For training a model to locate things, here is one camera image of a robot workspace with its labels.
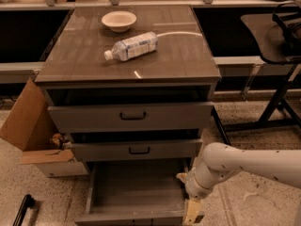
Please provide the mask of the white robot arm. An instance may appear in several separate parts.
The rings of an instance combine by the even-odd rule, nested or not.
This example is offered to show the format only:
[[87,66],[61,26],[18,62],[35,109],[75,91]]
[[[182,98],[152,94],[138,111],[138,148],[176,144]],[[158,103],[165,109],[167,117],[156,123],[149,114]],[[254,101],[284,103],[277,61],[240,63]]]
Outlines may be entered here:
[[214,186],[242,170],[300,188],[301,151],[240,150],[220,142],[208,144],[195,167],[176,175],[188,194],[182,224],[191,226],[201,211],[201,201],[208,197]]

